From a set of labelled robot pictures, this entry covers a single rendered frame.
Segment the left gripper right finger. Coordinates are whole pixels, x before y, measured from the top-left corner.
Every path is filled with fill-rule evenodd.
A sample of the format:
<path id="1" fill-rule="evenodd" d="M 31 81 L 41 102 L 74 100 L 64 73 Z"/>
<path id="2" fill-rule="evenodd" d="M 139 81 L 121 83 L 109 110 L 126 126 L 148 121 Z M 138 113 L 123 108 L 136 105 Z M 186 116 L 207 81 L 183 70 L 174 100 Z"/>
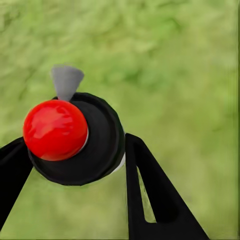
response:
<path id="1" fill-rule="evenodd" d="M 145 142 L 125 134 L 129 240 L 210 240 Z M 156 223 L 145 220 L 139 168 Z"/>

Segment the pesticide atomizer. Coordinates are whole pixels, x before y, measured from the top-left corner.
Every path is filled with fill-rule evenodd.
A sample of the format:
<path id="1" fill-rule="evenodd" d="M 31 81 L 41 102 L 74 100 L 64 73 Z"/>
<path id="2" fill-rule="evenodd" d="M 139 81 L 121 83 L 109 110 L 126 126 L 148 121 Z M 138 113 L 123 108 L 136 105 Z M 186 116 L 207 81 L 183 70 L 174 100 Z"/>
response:
<path id="1" fill-rule="evenodd" d="M 84 72 L 58 64 L 50 69 L 57 96 L 36 105 L 23 123 L 35 169 L 49 181 L 80 187 L 115 173 L 126 162 L 125 130 L 101 97 L 76 92 Z"/>

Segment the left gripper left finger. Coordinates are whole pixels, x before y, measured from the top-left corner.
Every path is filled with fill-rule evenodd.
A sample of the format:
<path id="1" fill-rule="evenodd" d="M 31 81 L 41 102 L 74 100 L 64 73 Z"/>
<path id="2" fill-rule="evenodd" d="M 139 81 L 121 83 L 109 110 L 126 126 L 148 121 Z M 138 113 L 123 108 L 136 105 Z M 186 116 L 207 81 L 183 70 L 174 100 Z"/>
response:
<path id="1" fill-rule="evenodd" d="M 24 137 L 0 148 L 0 231 L 33 165 Z"/>

